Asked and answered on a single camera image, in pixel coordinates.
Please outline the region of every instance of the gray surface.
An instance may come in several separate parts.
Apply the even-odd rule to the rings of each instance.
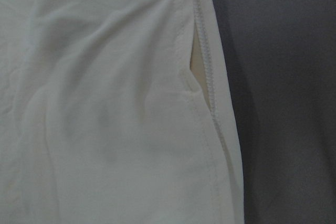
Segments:
[[[336,0],[213,1],[246,223],[336,223]]]

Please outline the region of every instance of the stitching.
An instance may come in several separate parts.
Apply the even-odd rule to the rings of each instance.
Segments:
[[[206,73],[208,72],[207,74],[207,79],[206,79],[206,82],[207,82],[207,87],[208,87],[208,92],[209,94],[213,93],[213,96],[209,96],[209,101],[210,101],[210,105],[211,105],[211,115],[213,116],[213,125],[215,127],[215,130],[217,132],[217,136],[219,138],[219,141],[221,142],[222,146],[225,147],[225,149],[227,149],[226,145],[225,145],[225,142],[224,142],[224,137],[223,137],[223,134],[222,134],[222,130],[221,130],[221,127],[220,125],[218,124],[218,114],[217,114],[217,101],[216,101],[216,92],[215,92],[215,83],[214,83],[214,75],[213,75],[213,70],[212,70],[212,58],[211,58],[211,51],[210,51],[210,48],[209,48],[209,43],[208,43],[208,38],[207,38],[207,32],[206,32],[206,29],[205,29],[205,23],[204,23],[204,17],[203,17],[203,13],[202,13],[202,8],[201,8],[201,1],[200,0],[195,0],[196,3],[193,3],[194,4],[194,8],[197,8],[198,9],[198,13],[199,13],[199,18],[200,18],[200,22],[197,23],[198,26],[201,27],[201,29],[204,31],[202,34],[204,35],[203,37],[200,37],[199,40],[203,40],[203,47],[201,48],[202,50],[202,58],[203,60],[204,59],[204,54],[208,55],[209,57],[206,58],[207,60],[207,66],[204,66],[206,69]],[[215,179],[217,181],[217,183],[215,184],[215,189],[216,189],[216,193],[217,193],[217,199],[218,199],[218,202],[220,202],[220,196],[219,196],[219,187],[218,187],[218,176],[217,176],[217,169],[216,169],[216,166],[214,166],[214,170],[215,170]],[[218,211],[220,212],[220,207],[219,205],[217,205],[217,209]]]
[[[178,2],[179,2],[178,7],[180,9],[182,9],[182,0],[178,0]],[[178,39],[178,37],[181,36],[182,31],[184,30],[184,25],[183,25],[183,21],[182,21],[182,15],[180,15],[180,27],[181,28],[177,31],[177,36],[176,36],[176,40],[175,40],[176,42],[177,41],[181,41],[181,40]],[[182,55],[178,56],[178,60],[179,60],[178,62],[180,63],[180,61],[182,60]],[[191,87],[190,87],[190,84],[189,84],[189,82],[188,82],[188,80],[187,80],[187,78],[185,76],[185,72],[182,72],[182,77],[185,80],[185,82],[183,82],[183,86],[186,87],[185,83],[187,83],[189,89],[192,90]],[[220,202],[220,201],[219,201],[218,177],[217,177],[216,166],[215,166],[215,163],[214,163],[214,157],[213,157],[213,154],[211,152],[211,149],[210,149],[210,146],[209,146],[209,142],[208,142],[208,137],[205,134],[204,124],[203,124],[203,122],[201,120],[201,116],[200,116],[200,114],[199,114],[199,112],[197,110],[197,106],[196,106],[195,100],[194,100],[193,97],[187,98],[186,100],[187,100],[188,105],[190,105],[189,108],[191,109],[192,113],[194,115],[196,113],[197,118],[198,118],[198,124],[200,124],[202,126],[201,127],[202,128],[202,136],[203,136],[203,140],[205,140],[205,141],[201,141],[201,145],[202,145],[202,148],[203,148],[203,154],[205,156],[205,162],[206,162],[206,167],[207,167],[207,170],[208,170],[209,181],[211,182],[210,183],[210,191],[211,191],[211,200],[212,200],[213,219],[214,219],[214,223],[216,223],[216,221],[215,221],[216,218],[215,218],[215,204],[214,204],[213,187],[215,187],[216,196],[217,196],[218,202]],[[213,164],[213,168],[214,168],[214,174],[215,174],[215,182],[214,183],[212,183],[213,180],[212,180],[212,177],[211,177],[211,169],[210,169],[209,160],[208,160],[209,156],[207,154],[207,151],[205,150],[204,142],[206,144],[208,152],[210,153],[210,162]],[[220,212],[219,204],[217,204],[217,210],[218,210],[218,212]]]

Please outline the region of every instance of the white pants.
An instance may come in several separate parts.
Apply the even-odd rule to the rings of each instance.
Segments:
[[[212,0],[0,2],[1,223],[244,222]]]

